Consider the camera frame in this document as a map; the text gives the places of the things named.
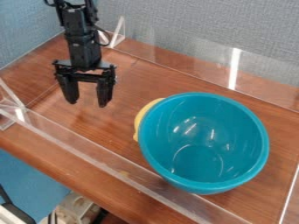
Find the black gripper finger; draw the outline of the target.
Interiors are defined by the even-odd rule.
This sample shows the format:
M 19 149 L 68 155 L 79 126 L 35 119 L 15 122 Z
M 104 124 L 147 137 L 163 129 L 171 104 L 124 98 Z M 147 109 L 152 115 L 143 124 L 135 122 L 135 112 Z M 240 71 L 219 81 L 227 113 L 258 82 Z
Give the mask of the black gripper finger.
M 108 77 L 98 80 L 98 105 L 104 108 L 112 100 L 115 79 Z
M 68 75 L 58 75 L 58 82 L 64 98 L 70 104 L 75 104 L 80 98 L 79 83 Z

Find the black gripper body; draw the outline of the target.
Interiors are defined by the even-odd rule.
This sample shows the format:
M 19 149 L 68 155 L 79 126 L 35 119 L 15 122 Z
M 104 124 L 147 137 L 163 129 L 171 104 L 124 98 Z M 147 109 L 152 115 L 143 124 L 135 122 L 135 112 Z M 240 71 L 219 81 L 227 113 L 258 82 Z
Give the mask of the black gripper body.
M 62 85 L 79 82 L 116 83 L 116 66 L 102 60 L 102 44 L 98 36 L 67 36 L 70 59 L 55 60 L 55 76 Z

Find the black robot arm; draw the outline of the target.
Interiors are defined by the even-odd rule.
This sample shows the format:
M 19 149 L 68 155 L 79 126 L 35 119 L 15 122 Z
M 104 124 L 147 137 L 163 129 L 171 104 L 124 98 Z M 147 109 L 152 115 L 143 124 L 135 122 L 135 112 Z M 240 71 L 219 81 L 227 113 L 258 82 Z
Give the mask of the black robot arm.
M 84 0 L 83 4 L 43 1 L 56 9 L 70 49 L 70 59 L 52 62 L 64 98 L 75 104 L 80 98 L 79 82 L 96 83 L 98 105 L 104 108 L 112 100 L 118 67 L 102 60 L 102 46 L 107 44 L 100 43 L 99 32 L 107 32 L 96 26 L 99 11 L 94 1 Z

